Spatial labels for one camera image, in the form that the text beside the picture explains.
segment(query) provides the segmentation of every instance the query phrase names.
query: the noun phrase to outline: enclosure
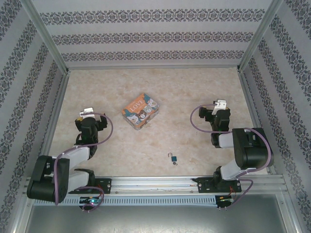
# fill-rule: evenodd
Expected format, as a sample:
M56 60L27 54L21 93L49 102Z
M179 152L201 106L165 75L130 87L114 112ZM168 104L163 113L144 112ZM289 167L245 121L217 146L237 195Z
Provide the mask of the enclosure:
M79 133L75 119L88 107L114 124L111 138L78 165L115 182L105 207L112 219L99 211L106 222L93 230L208 232L212 226L227 232L222 225L227 219L234 232L311 231L310 0L0 4L0 232L41 232L53 224L48 216L60 222L57 231L68 232L74 228L65 224L72 221L66 216L89 218L72 206L58 207L65 213L60 217L56 207L33 202L25 193L38 156L71 148ZM141 93L159 104L159 113L135 131L121 111ZM274 153L272 167L246 175L255 185L240 207L213 219L210 207L109 206L119 198L203 198L189 180L211 176L234 159L233 149L215 148L210 134L190 123L194 108L216 99L227 101L230 129L262 127ZM210 129L197 112L193 122ZM100 131L99 140L110 129L108 124ZM241 184L242 190L248 187ZM161 188L147 192L150 187ZM247 207L252 217L242 221ZM209 221L199 226L200 219L185 220L179 208ZM124 213L146 224L130 223ZM175 224L165 220L168 213L180 216ZM148 222L148 214L162 228ZM122 224L116 227L113 219Z

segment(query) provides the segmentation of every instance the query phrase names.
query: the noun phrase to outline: cartoon cat illustration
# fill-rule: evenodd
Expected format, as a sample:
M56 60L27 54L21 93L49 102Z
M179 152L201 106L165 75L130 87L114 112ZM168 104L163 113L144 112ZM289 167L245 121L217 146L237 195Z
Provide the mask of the cartoon cat illustration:
M139 118L138 116L135 115L131 115L127 117L133 124L139 124Z
M148 105L152 107L153 109L155 109L157 103L152 98L150 98L148 101Z
M138 117L139 117L139 120L140 121L143 121L145 118L146 118L147 114L144 110L141 110L139 113L138 113Z
M150 107L149 105L147 105L147 106L144 107L144 111L145 111L146 113L151 113L151 112L152 112L152 107Z

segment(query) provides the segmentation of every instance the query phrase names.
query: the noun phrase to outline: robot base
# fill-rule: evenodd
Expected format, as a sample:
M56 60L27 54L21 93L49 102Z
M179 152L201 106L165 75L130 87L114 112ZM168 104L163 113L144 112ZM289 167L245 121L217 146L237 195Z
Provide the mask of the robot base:
M94 187L100 187L104 194L110 194L111 191L111 179L108 178L95 178L95 183L92 185ZM100 191L97 189L81 189L81 190L74 190L69 192L69 194L100 194Z
M216 169L213 177L199 177L192 180L198 183L199 193L230 193L230 187L237 193L242 192L239 181L226 181L222 179L220 167Z

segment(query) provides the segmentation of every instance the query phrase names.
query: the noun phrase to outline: aluminum frame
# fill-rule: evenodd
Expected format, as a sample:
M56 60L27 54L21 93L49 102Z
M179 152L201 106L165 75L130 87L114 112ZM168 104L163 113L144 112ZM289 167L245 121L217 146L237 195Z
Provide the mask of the aluminum frame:
M257 49L257 45L261 41L266 30L269 28L270 22L272 21L274 15L278 11L282 3L283 3L283 0L272 0L272 2L270 3L269 8L267 9L265 15L263 16L263 19L260 22L260 25L258 26L251 42L249 43L238 65L240 70L244 70L245 67L247 66L249 60L252 58L255 50Z
M287 186L283 175L246 175L254 181L252 189L247 195L255 194L274 194L276 196L279 209L288 233L301 233L298 218L295 214L292 201L290 199ZM192 181L193 178L203 176L167 176L167 177L106 177L112 179L111 193L105 194L106 198L114 197L123 199L124 197L191 197L201 198L204 196L215 196L214 193L199 193L198 184ZM35 200L27 198L26 191L30 178L27 178L23 189L22 198L17 209L17 214L13 222L10 233L24 233L31 216L33 206L36 206ZM242 191L249 184L241 182ZM67 198L78 198L78 194L68 194ZM51 206L51 203L40 204ZM63 203L62 205L73 205L72 203ZM196 203L197 206L208 206L204 203Z
M55 42L53 41L47 27L45 26L40 14L36 10L32 0L21 0L20 1L24 9L26 10L28 16L32 20L33 24L35 25L35 28L39 32L41 38L43 39L44 43L49 49L49 52L52 54L54 60L56 61L58 67L62 70L62 73L68 71L68 67L66 66L66 63L59 52Z

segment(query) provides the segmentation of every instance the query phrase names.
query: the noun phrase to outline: cardboard box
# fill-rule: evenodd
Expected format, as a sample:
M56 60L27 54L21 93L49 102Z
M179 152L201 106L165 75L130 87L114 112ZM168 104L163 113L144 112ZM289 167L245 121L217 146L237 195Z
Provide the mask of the cardboard box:
M122 110L124 119L135 129L140 130L159 111L159 105L147 94L142 93Z

